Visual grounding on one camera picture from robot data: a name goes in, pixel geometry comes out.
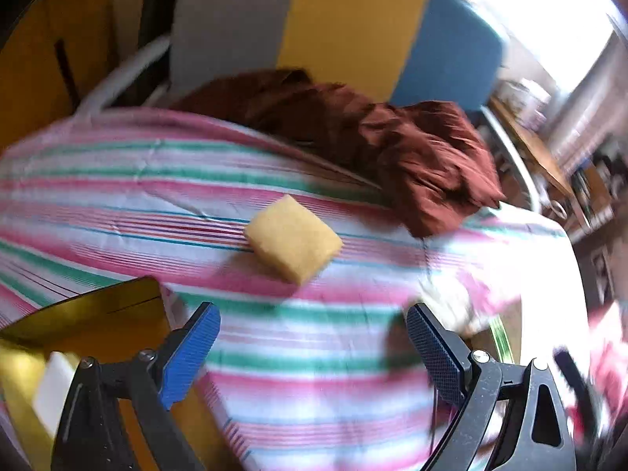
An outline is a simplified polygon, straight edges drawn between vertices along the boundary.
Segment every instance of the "pink stripe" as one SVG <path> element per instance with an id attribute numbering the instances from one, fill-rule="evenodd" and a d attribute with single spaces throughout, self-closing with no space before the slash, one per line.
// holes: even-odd
<path id="1" fill-rule="evenodd" d="M 345 345 L 355 345 L 364 351 L 374 348 L 373 337 L 369 335 L 352 335 L 351 342 L 342 340 L 342 337 L 334 336 L 333 339 L 323 339 L 322 335 L 319 338 L 296 338 L 293 334 L 288 338 L 277 338 L 276 332 L 272 330 L 264 330 L 264 332 L 250 332 L 250 334 L 243 334 L 246 332 L 245 328 L 235 328 L 226 330 L 221 327 L 221 341 L 229 343 L 238 343 L 245 345 L 255 345 L 257 348 L 272 347 L 273 349 L 313 349 L 316 351 L 337 351 L 338 345 L 344 343 Z M 405 329 L 395 330 L 390 333 L 386 338 L 386 350 L 392 354 L 401 354 L 412 349 L 412 346 L 407 339 L 407 333 Z"/>
<path id="2" fill-rule="evenodd" d="M 360 440 L 367 436 L 366 432 L 376 435 L 378 440 L 392 439 L 395 433 L 405 431 L 425 431 L 426 425 L 431 425 L 433 407 L 431 404 L 419 410 L 390 416 L 389 418 L 379 418 L 376 420 L 355 419 L 350 422 L 337 420 L 331 423 L 243 423 L 236 422 L 240 433 L 247 436 L 250 444 L 253 441 L 265 441 L 262 445 L 270 448 L 273 445 L 294 445 L 297 442 L 309 440 L 311 444 L 325 444 L 328 438 L 343 438 L 347 431 L 347 425 L 352 431 L 357 432 Z M 436 412 L 436 426 L 447 426 L 449 422 L 450 409 L 438 409 Z M 347 441 L 335 440 L 336 444 L 347 444 Z"/>
<path id="3" fill-rule="evenodd" d="M 315 181 L 329 181 L 332 183 L 338 184 L 352 184 L 353 187 L 358 187 L 358 189 L 368 189 L 365 187 L 364 183 L 360 183 L 351 177 L 346 177 L 340 173 L 336 173 L 335 171 L 327 170 L 321 166 L 317 166 L 316 164 L 309 164 L 303 162 L 299 159 L 292 158 L 281 158 L 281 163 L 276 164 L 269 160 L 269 157 L 261 157 L 255 158 L 250 155 L 246 157 L 241 157 L 238 155 L 238 152 L 229 152 L 228 158 L 225 157 L 224 152 L 213 152 L 208 150 L 199 150 L 198 154 L 201 155 L 199 158 L 190 157 L 190 154 L 186 151 L 186 160 L 190 161 L 191 164 L 205 164 L 206 161 L 216 160 L 216 166 L 220 166 L 222 168 L 234 168 L 237 170 L 253 170 L 260 171 L 263 170 L 265 173 L 269 172 L 280 172 L 293 174 L 296 177 L 313 177 Z"/>
<path id="4" fill-rule="evenodd" d="M 363 278 L 343 279 L 341 283 L 326 281 L 322 283 L 316 279 L 307 285 L 297 288 L 295 285 L 284 283 L 281 280 L 268 276 L 257 259 L 249 254 L 244 254 L 240 269 L 235 266 L 229 269 L 224 264 L 205 263 L 199 266 L 197 273 L 176 272 L 159 263 L 158 260 L 142 254 L 134 254 L 128 250 L 117 254 L 133 257 L 133 262 L 125 265 L 112 263 L 111 259 L 103 256 L 81 256 L 72 248 L 71 243 L 57 242 L 52 236 L 46 239 L 38 239 L 33 235 L 13 230 L 10 233 L 0 229 L 0 238 L 17 245 L 29 246 L 58 258 L 93 267 L 96 270 L 110 271 L 127 276 L 144 276 L 147 274 L 156 276 L 164 283 L 186 285 L 200 288 L 210 288 L 226 292 L 238 292 L 252 296 L 269 296 L 272 298 L 296 298 L 315 300 L 321 303 L 342 303 L 358 305 L 393 305 L 403 306 L 412 295 L 408 285 L 381 285 L 369 283 L 364 288 Z"/>
<path id="5" fill-rule="evenodd" d="M 382 425 L 381 427 L 362 427 L 359 423 L 351 422 L 351 429 L 339 425 L 335 433 L 328 434 L 275 434 L 272 429 L 268 431 L 252 432 L 238 423 L 240 435 L 245 439 L 249 447 L 261 447 L 266 449 L 290 449 L 303 445 L 310 447 L 335 447 L 340 445 L 378 444 L 399 439 L 402 436 L 423 433 L 429 428 L 431 412 L 424 412 L 420 419 L 407 424 Z"/>
<path id="6" fill-rule="evenodd" d="M 420 448 L 415 453 L 410 455 L 405 454 L 402 458 L 398 460 L 389 459 L 386 462 L 375 462 L 368 463 L 360 461 L 360 471 L 399 471 L 400 469 L 410 469 L 415 466 L 418 466 L 420 463 L 425 462 L 429 457 L 429 448 Z M 345 468 L 339 468 L 336 459 L 333 459 L 334 464 L 330 464 L 329 466 L 324 467 L 301 467 L 299 471 L 345 471 Z M 294 471 L 294 466 L 289 467 L 277 467 L 273 466 L 272 471 Z"/>
<path id="7" fill-rule="evenodd" d="M 530 233 L 530 226 L 532 227 L 541 227 L 550 231 L 559 232 L 561 229 L 555 227 L 551 224 L 551 220 L 546 219 L 545 221 L 535 221 L 534 223 L 517 223 L 507 220 L 502 220 L 499 217 L 491 216 L 488 218 L 481 219 L 476 222 L 476 224 L 481 225 L 483 228 L 496 228 L 498 230 L 511 230 L 513 232 L 523 232 Z"/>
<path id="8" fill-rule="evenodd" d="M 34 307 L 27 301 L 24 301 L 24 299 L 18 296 L 15 292 L 2 284 L 0 284 L 0 298 L 9 301 L 18 311 L 20 311 L 24 315 L 28 315 L 29 313 L 33 313 L 34 311 L 37 311 L 39 309 L 39 307 Z"/>
<path id="9" fill-rule="evenodd" d="M 248 396 L 250 392 L 263 398 L 264 395 L 277 396 L 279 392 L 290 392 L 291 396 L 309 396 L 312 391 L 321 394 L 346 394 L 359 397 L 368 397 L 382 394 L 382 390 L 394 394 L 397 388 L 407 391 L 410 387 L 416 389 L 417 394 L 431 390 L 429 375 L 424 367 L 415 367 L 398 372 L 387 372 L 376 376 L 347 376 L 316 378 L 305 377 L 261 377 L 229 374 L 224 371 L 208 371 L 199 377 L 197 386 L 201 391 L 211 391 L 212 387 L 229 394 L 242 393 Z"/>
<path id="10" fill-rule="evenodd" d="M 93 115 L 90 120 L 70 117 L 53 124 L 32 139 L 11 147 L 6 157 L 15 157 L 18 154 L 32 153 L 67 143 L 130 142 L 141 137 L 151 140 L 226 141 L 271 150 L 306 162 L 308 159 L 302 157 L 293 147 L 266 139 L 255 131 L 249 134 L 221 120 L 156 108 L 150 108 L 148 111 L 142 108 L 109 110 Z"/>
<path id="11" fill-rule="evenodd" d="M 245 223 L 217 222 L 210 219 L 201 222 L 198 218 L 183 215 L 142 214 L 138 216 L 136 212 L 90 207 L 77 210 L 76 207 L 33 202 L 0 202 L 0 208 L 4 206 L 11 207 L 13 217 L 19 217 L 20 214 L 24 214 L 26 218 L 40 215 L 39 220 L 61 221 L 107 231 L 114 229 L 112 222 L 115 221 L 115 229 L 125 234 L 249 248 L 243 235 Z M 409 243 L 390 243 L 357 237 L 343 237 L 343 243 L 343 249 L 338 256 L 340 260 L 379 262 L 408 267 L 426 265 L 425 251 Z M 469 262 L 469 257 L 464 255 L 457 256 L 450 252 L 429 253 L 430 265 L 469 265 Z"/>
<path id="12" fill-rule="evenodd" d="M 404 340 L 406 344 L 409 345 L 409 339 L 407 338 L 406 330 L 400 326 L 393 326 L 389 329 L 389 336 L 393 339 L 399 338 L 400 340 Z M 233 333 L 239 335 L 249 335 L 256 336 L 259 333 L 259 330 L 255 327 L 241 327 L 241 326 L 232 326 L 227 323 L 221 324 L 221 338 L 225 333 Z M 320 343 L 324 343 L 329 341 L 331 338 L 335 338 L 337 333 L 335 332 L 316 332 L 316 333 L 298 333 L 295 334 L 290 330 L 278 330 L 278 329 L 268 329 L 265 331 L 266 335 L 272 335 L 274 338 L 283 339 L 283 340 L 294 340 L 294 341 L 316 341 Z M 369 335 L 365 335 L 362 332 L 350 332 L 347 331 L 344 333 L 348 336 L 348 338 L 370 338 Z"/>
<path id="13" fill-rule="evenodd" d="M 77 252 L 77 255 L 81 257 L 81 261 L 83 263 L 85 262 L 85 259 L 92 259 L 92 260 L 102 260 L 102 261 L 109 261 L 112 264 L 115 265 L 120 265 L 122 267 L 135 267 L 135 265 L 137 264 L 137 260 L 139 259 L 139 256 L 137 256 L 137 258 L 133 258 L 133 257 L 125 257 L 121 254 L 115 253 L 115 252 L 100 252 L 98 248 L 93 248 L 95 251 L 92 251 L 91 248 L 87 247 L 87 246 L 76 246 L 75 247 L 75 251 Z M 162 268 L 162 270 L 169 270 L 171 274 L 173 274 L 174 272 L 177 272 L 178 274 L 187 274 L 187 275 L 195 275 L 195 274 L 200 274 L 203 270 L 203 267 L 198 266 L 198 264 L 194 264 L 194 263 L 188 263 L 186 264 L 177 264 L 177 263 L 168 263 L 167 261 L 162 260 L 161 257 L 155 257 L 155 256 L 145 256 L 144 260 L 150 263 L 155 263 L 155 264 L 159 264 L 159 267 Z"/>
<path id="14" fill-rule="evenodd" d="M 0 313 L 0 329 L 7 327 L 11 322 L 13 321 L 10 320 L 3 313 Z"/>
<path id="15" fill-rule="evenodd" d="M 22 267 L 19 264 L 12 264 L 10 262 L 5 262 L 3 265 L 11 272 L 18 274 L 22 278 L 27 279 L 32 283 L 36 283 L 37 285 L 42 286 L 46 290 L 52 291 L 55 294 L 62 296 L 62 298 L 64 299 L 71 298 L 79 294 L 79 292 L 67 289 L 62 285 L 58 285 L 57 283 L 47 278 L 44 278 L 40 276 L 39 274 L 32 272 L 25 267 Z"/>
<path id="16" fill-rule="evenodd" d="M 15 188 L 33 189 L 43 188 L 71 188 L 73 192 L 86 190 L 93 193 L 98 189 L 102 192 L 130 193 L 130 188 L 139 194 L 145 194 L 145 189 L 164 190 L 176 193 L 177 195 L 190 196 L 196 200 L 203 197 L 216 197 L 222 201 L 237 201 L 242 204 L 262 204 L 267 206 L 273 201 L 280 199 L 285 193 L 270 190 L 264 186 L 250 188 L 245 186 L 221 186 L 217 184 L 207 184 L 194 181 L 193 179 L 149 179 L 143 178 L 139 181 L 133 179 L 100 179 L 92 178 L 62 178 L 62 177 L 29 177 L 28 179 L 0 180 L 0 188 L 9 192 Z M 314 210 L 329 210 L 331 214 L 346 217 L 371 217 L 377 218 L 378 226 L 391 225 L 393 228 L 400 226 L 399 220 L 394 217 L 393 212 L 383 206 L 366 204 L 363 202 L 345 201 L 340 199 L 321 199 L 316 195 L 299 193 L 291 195 L 300 204 L 312 207 Z"/>

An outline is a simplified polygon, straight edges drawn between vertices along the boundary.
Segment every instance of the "sponge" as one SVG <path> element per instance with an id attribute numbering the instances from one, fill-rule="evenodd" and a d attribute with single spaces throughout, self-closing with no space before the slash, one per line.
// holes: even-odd
<path id="1" fill-rule="evenodd" d="M 259 258 L 302 285 L 342 248 L 342 240 L 313 212 L 286 195 L 256 214 L 244 235 Z"/>

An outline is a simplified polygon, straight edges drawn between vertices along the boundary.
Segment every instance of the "striped chair back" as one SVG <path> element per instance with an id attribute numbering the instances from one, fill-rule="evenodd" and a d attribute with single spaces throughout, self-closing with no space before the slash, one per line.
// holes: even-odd
<path id="1" fill-rule="evenodd" d="M 303 67 L 376 101 L 474 111 L 502 37 L 463 0 L 177 0 L 170 79 L 176 96 L 216 77 Z"/>

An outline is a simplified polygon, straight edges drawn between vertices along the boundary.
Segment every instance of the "striped bedsheet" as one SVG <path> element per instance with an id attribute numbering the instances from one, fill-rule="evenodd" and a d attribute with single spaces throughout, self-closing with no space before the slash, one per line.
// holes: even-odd
<path id="1" fill-rule="evenodd" d="M 300 288 L 269 276 L 243 236 L 285 193 L 344 241 Z M 74 117 L 0 161 L 0 323 L 147 274 L 189 312 L 215 303 L 222 328 L 197 386 L 251 470 L 420 469 L 433 391 L 403 308 L 420 283 L 472 277 L 476 307 L 498 311 L 552 267 L 579 284 L 566 235 L 539 215 L 504 205 L 415 240 L 373 185 L 198 115 Z M 582 303 L 551 292 L 540 300 L 563 311 Z"/>

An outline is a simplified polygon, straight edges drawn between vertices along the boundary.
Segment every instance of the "gray stripe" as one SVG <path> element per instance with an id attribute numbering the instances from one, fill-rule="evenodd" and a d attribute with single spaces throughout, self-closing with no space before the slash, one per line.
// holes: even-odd
<path id="1" fill-rule="evenodd" d="M 170 79 L 183 95 L 216 77 L 276 65 L 291 0 L 177 0 Z"/>

